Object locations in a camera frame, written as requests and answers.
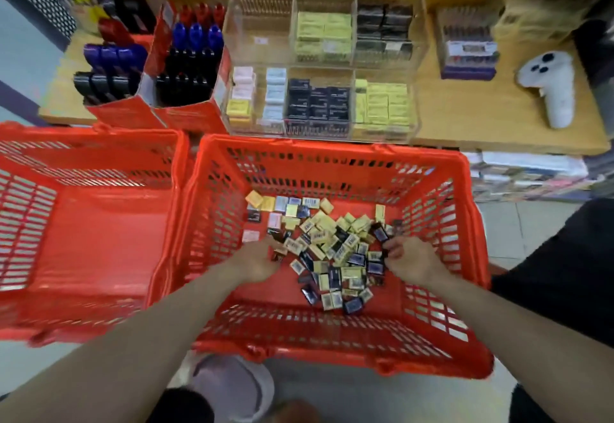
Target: person's right hand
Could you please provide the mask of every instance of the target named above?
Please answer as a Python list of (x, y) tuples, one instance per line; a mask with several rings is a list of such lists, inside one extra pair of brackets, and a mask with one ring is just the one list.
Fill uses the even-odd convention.
[(389, 251), (388, 268), (409, 284), (428, 288), (434, 279), (449, 275), (433, 246), (417, 237), (395, 237), (383, 247)]

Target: person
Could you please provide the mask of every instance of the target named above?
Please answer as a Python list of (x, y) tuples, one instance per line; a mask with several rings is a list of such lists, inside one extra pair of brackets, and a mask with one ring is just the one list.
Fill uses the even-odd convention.
[[(496, 277), (492, 291), (450, 274), (433, 247), (415, 237), (386, 242), (386, 263), (403, 281), (454, 309), (518, 380), (511, 422), (610, 423), (613, 220), (614, 201), (588, 203), (525, 262)], [(279, 247), (270, 237), (244, 244), (198, 279), (74, 350), (1, 402), (0, 421), (212, 421), (206, 402), (193, 404), (209, 412), (205, 418), (186, 415), (176, 391), (165, 387), (226, 296), (279, 268), (269, 259), (270, 247)], [(184, 405), (189, 400), (179, 398)], [(274, 420), (318, 421), (300, 404), (284, 412)]]

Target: red shopping basket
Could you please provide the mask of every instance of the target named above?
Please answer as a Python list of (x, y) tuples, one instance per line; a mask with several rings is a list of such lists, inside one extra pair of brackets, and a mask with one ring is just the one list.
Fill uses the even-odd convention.
[[(486, 242), (460, 153), (387, 145), (210, 135), (201, 142), (186, 188), (171, 289), (220, 263), (241, 244), (245, 196), (328, 198), (333, 219), (350, 212), (402, 219), (403, 232), (438, 247), (448, 269), (487, 287)], [(266, 217), (259, 229), (266, 231)], [(493, 357), (457, 315), (425, 289), (391, 272), (357, 316), (311, 307), (296, 274), (282, 267), (244, 285), (222, 304), (195, 347), (260, 361), (285, 356), (313, 362), (485, 378)]]
[(0, 339), (83, 342), (145, 308), (187, 153), (176, 131), (0, 126)]

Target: forearm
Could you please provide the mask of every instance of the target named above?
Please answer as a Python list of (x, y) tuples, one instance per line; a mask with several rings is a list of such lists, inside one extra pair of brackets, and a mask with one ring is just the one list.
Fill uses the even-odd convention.
[(425, 287), (473, 329), (557, 423), (614, 419), (613, 349), (452, 275)]
[(216, 265), (64, 357), (0, 403), (15, 423), (145, 420), (204, 324), (241, 282)]

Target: person's left hand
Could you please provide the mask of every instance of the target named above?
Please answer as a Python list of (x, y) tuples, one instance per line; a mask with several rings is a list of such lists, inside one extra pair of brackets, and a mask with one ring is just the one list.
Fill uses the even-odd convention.
[(262, 282), (279, 269), (280, 262), (272, 261), (269, 247), (282, 248), (270, 235), (257, 242), (245, 243), (224, 264), (225, 269), (231, 269), (243, 282)]

